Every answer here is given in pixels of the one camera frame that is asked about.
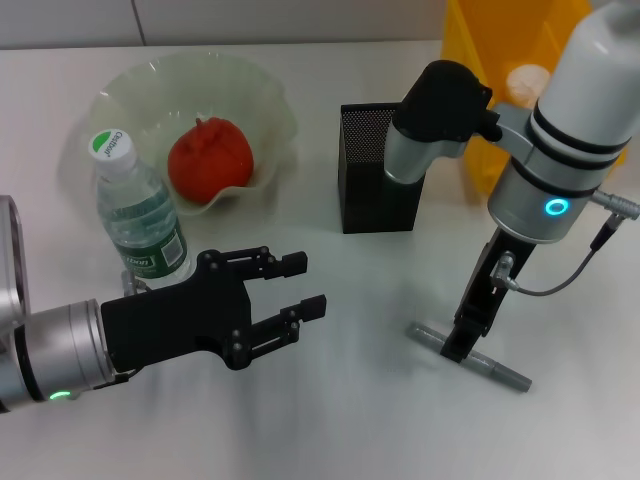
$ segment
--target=robotic arm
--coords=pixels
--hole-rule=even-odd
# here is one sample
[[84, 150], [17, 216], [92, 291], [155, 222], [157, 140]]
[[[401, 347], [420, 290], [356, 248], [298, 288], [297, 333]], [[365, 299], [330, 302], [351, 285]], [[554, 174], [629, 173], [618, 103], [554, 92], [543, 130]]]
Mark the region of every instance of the robotic arm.
[[261, 247], [202, 252], [195, 273], [171, 287], [32, 315], [22, 245], [15, 204], [0, 196], [0, 413], [123, 383], [147, 365], [200, 350], [240, 370], [297, 342], [300, 323], [326, 310], [318, 296], [252, 324], [244, 281], [307, 270], [305, 253], [276, 260]]
[[[431, 335], [441, 355], [467, 360], [509, 289], [536, 296], [559, 291], [625, 218], [638, 217], [640, 206], [598, 190], [640, 130], [638, 85], [640, 7], [617, 3], [576, 27], [533, 111], [508, 104], [487, 110], [491, 90], [455, 62], [425, 69], [389, 127], [387, 178], [399, 185], [419, 181], [436, 157], [460, 156], [472, 135], [511, 155], [488, 202], [498, 229], [478, 260], [454, 329], [440, 343]], [[589, 201], [612, 215], [576, 274], [546, 292], [521, 288], [515, 278], [534, 247], [564, 238]]]

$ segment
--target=silver cylindrical joint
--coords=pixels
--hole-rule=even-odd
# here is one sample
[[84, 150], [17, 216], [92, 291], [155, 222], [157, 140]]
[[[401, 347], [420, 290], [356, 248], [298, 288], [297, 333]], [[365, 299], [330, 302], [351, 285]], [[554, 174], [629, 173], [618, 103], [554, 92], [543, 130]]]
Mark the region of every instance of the silver cylindrical joint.
[[422, 178], [438, 157], [459, 157], [466, 143], [442, 140], [418, 142], [405, 137], [391, 123], [384, 147], [384, 170], [397, 183], [411, 185]]
[[8, 410], [35, 403], [22, 378], [13, 333], [3, 339], [6, 350], [0, 354], [0, 402]]
[[495, 222], [510, 235], [530, 243], [553, 243], [564, 238], [589, 198], [545, 192], [508, 164], [489, 197], [488, 207]]
[[25, 323], [29, 363], [45, 399], [111, 382], [100, 309], [95, 300], [32, 315]]

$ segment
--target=wall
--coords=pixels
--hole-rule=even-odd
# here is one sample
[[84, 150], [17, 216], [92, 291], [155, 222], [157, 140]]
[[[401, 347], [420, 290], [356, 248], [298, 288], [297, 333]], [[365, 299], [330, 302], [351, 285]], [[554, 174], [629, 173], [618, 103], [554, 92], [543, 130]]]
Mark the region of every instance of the wall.
[[434, 39], [445, 1], [0, 0], [0, 48]]

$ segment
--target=cable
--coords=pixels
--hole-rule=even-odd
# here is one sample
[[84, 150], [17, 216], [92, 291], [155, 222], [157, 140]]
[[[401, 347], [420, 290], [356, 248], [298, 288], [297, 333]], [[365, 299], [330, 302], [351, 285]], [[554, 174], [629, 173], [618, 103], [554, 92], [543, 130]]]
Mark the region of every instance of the cable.
[[585, 269], [587, 264], [591, 261], [593, 256], [596, 254], [596, 251], [597, 250], [591, 250], [589, 252], [589, 255], [587, 255], [585, 257], [585, 259], [582, 261], [582, 263], [580, 264], [578, 269], [573, 273], [573, 275], [571, 275], [567, 280], [562, 282], [557, 287], [553, 287], [552, 289], [545, 290], [543, 292], [534, 292], [533, 290], [527, 290], [526, 288], [518, 287], [516, 292], [524, 293], [525, 295], [530, 295], [532, 297], [546, 297], [547, 295], [553, 295], [554, 293], [559, 292], [563, 288], [568, 287], [569, 285], [571, 285], [573, 283], [573, 281], [580, 276], [580, 274]]
[[571, 285], [573, 281], [580, 276], [582, 271], [586, 268], [587, 264], [591, 261], [591, 259], [598, 252], [598, 250], [600, 250], [602, 246], [605, 243], [607, 243], [607, 241], [613, 236], [613, 234], [618, 231], [618, 227], [620, 227], [624, 218], [625, 217], [618, 215], [616, 213], [611, 214], [611, 216], [607, 219], [604, 225], [602, 225], [602, 227], [600, 228], [600, 231], [591, 242], [591, 245], [590, 245], [591, 251], [582, 261], [578, 269], [573, 273], [573, 275], [571, 275], [567, 280], [562, 282], [557, 287], [553, 287], [550, 290], [544, 290], [542, 292], [534, 292], [533, 290], [527, 290], [526, 288], [522, 288], [520, 285], [518, 285], [518, 283], [515, 280], [511, 279], [508, 276], [508, 273], [506, 276], [507, 283], [505, 284], [505, 286], [511, 290], [522, 293], [524, 295], [529, 295], [531, 297], [546, 297], [548, 295], [553, 295], [554, 293], [558, 293], [560, 290]]

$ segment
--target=green indicator light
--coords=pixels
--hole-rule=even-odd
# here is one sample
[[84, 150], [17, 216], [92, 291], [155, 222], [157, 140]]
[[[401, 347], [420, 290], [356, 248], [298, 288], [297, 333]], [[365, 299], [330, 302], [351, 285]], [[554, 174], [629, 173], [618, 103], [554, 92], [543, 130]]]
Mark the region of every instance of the green indicator light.
[[56, 392], [49, 397], [49, 400], [55, 400], [58, 397], [68, 397], [69, 395], [71, 395], [71, 392], [65, 392], [65, 391]]

